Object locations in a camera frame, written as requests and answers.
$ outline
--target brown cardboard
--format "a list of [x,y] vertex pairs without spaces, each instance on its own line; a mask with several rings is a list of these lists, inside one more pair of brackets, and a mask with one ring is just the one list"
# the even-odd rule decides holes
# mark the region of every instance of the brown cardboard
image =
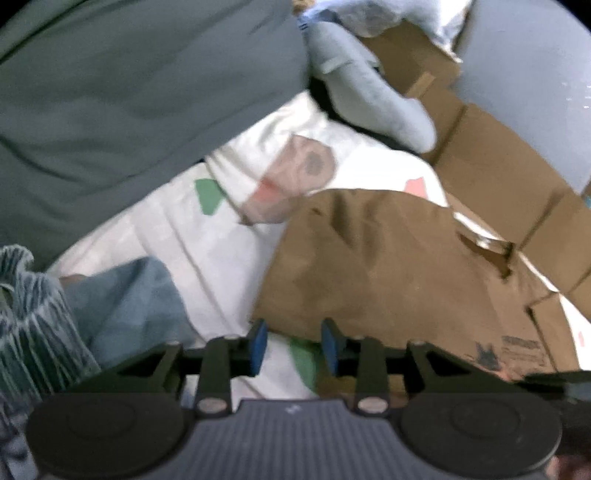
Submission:
[[[252,316],[313,341],[323,318],[395,348],[419,338],[511,380],[552,371],[527,313],[550,291],[519,261],[505,279],[508,259],[491,261],[457,227],[449,209],[404,192],[317,193],[290,218]],[[494,366],[480,362],[484,351]]]
[[452,92],[435,83],[417,96],[431,116],[437,131],[437,144],[430,152],[423,154],[423,159],[435,165],[447,144],[457,123],[465,113],[466,105]]
[[566,297],[587,318],[591,319],[591,273],[577,285]]
[[[403,95],[421,100],[437,130],[423,158],[457,211],[520,247],[591,318],[591,210],[515,132],[447,87],[460,65],[403,22],[363,42]],[[591,194],[591,183],[587,187]]]
[[553,367],[558,372],[578,370],[579,360],[569,323],[566,319],[563,322],[556,321],[561,317],[564,318],[560,296],[554,293],[540,300],[531,307],[531,315],[540,332],[540,338],[545,343]]
[[379,58],[390,85],[402,93],[422,72],[431,73],[443,87],[450,86],[460,74],[459,63],[435,47],[420,28],[406,21],[379,37],[361,38],[361,42]]
[[521,250],[560,291],[572,291],[591,267],[591,210],[566,192]]
[[488,223],[486,223],[481,217],[479,217],[477,214],[475,214],[472,210],[470,210],[466,205],[464,205],[462,202],[460,202],[452,194],[446,192],[446,197],[447,197],[447,202],[449,203],[449,206],[455,212],[461,213],[463,216],[465,216],[466,218],[468,218],[472,222],[480,225],[484,230],[487,230],[495,237],[497,237],[499,239],[503,239],[503,237],[501,237],[500,234],[497,233],[497,231],[493,227],[488,225]]
[[468,105],[435,163],[445,191],[521,245],[567,183],[492,115]]

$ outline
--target gray surface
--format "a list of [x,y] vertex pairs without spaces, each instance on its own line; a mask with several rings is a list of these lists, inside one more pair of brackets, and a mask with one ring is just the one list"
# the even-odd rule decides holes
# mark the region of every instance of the gray surface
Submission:
[[[44,476],[43,480],[56,477]],[[457,480],[416,457],[386,420],[340,400],[243,401],[200,423],[168,464],[138,480]],[[545,480],[541,472],[521,480]]]
[[591,176],[588,30],[553,0],[476,0],[458,53],[456,93],[511,127],[581,191]]
[[48,266],[307,68],[290,0],[31,0],[0,28],[0,242]]
[[387,135],[419,153],[433,149],[435,125],[420,101],[405,98],[375,71],[379,60],[332,22],[304,30],[312,75],[326,84],[335,111],[358,127]]

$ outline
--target light blue fabric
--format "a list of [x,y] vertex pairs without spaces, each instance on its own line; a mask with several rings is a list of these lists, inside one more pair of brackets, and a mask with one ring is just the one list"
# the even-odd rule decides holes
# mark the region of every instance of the light blue fabric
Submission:
[[376,71],[379,60],[354,35],[332,22],[303,29],[311,73],[322,80],[335,111],[349,123],[387,135],[418,153],[433,149],[435,125],[417,99],[394,90]]
[[140,258],[65,286],[78,331],[97,362],[112,367],[164,342],[197,339],[166,266]]

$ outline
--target gray pillow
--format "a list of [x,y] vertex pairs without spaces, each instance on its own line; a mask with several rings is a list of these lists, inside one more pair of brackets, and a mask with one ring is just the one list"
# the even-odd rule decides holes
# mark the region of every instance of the gray pillow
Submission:
[[312,75],[326,84],[342,118],[415,152],[433,149],[437,133],[421,102],[390,87],[376,71],[379,60],[355,36],[331,22],[312,23],[304,35]]

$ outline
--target cardboard flap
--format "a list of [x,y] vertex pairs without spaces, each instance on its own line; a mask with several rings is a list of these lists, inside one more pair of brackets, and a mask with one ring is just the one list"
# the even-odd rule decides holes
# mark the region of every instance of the cardboard flap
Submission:
[[476,105],[467,106],[435,171],[445,191],[517,245],[570,191],[533,148]]
[[560,294],[554,293],[531,306],[531,314],[553,367],[558,372],[578,370],[577,351],[560,303]]
[[384,69],[384,78],[401,95],[408,96],[409,90],[424,73],[433,77],[408,55],[392,49],[392,43],[383,36],[360,40],[377,56]]
[[521,251],[560,291],[571,291],[591,268],[591,210],[567,192]]
[[437,131],[435,148],[424,153],[422,158],[431,165],[435,165],[453,130],[464,114],[466,105],[452,92],[436,83],[431,84],[419,99],[433,120]]
[[421,28],[410,22],[403,21],[378,37],[360,40],[379,58],[387,74],[407,76],[409,68],[418,66],[421,72],[430,72],[444,87],[450,86],[460,74],[460,64],[435,47]]
[[565,295],[585,318],[591,319],[591,274]]
[[497,232],[495,232],[494,228],[488,225],[482,218],[480,218],[478,215],[472,212],[466,205],[460,202],[457,198],[455,198],[448,192],[446,192],[446,197],[450,208],[452,208],[454,212],[461,213],[468,220],[474,222],[477,226],[481,227],[482,230],[491,233],[493,236],[499,239],[502,239],[502,237]]

